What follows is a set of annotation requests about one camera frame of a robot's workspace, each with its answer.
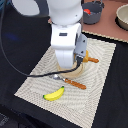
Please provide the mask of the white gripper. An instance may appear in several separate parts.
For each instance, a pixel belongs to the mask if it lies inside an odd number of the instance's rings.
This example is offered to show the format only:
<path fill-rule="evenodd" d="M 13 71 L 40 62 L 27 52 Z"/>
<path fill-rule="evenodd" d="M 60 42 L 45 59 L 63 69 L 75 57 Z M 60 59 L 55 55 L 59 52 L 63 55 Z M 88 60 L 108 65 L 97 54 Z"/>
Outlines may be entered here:
<path fill-rule="evenodd" d="M 51 47 L 55 50 L 61 68 L 70 69 L 75 59 L 86 56 L 87 37 L 81 33 L 81 24 L 52 25 Z"/>

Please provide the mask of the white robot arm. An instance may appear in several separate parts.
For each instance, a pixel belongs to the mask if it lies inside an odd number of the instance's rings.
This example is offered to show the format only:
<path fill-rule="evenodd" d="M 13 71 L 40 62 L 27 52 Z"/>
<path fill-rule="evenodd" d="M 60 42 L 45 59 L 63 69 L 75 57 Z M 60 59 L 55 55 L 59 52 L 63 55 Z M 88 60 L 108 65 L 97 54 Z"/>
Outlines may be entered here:
<path fill-rule="evenodd" d="M 59 66 L 70 69 L 74 63 L 76 40 L 81 36 L 81 0 L 11 0 L 11 3 L 21 15 L 51 18 L 51 47 Z"/>

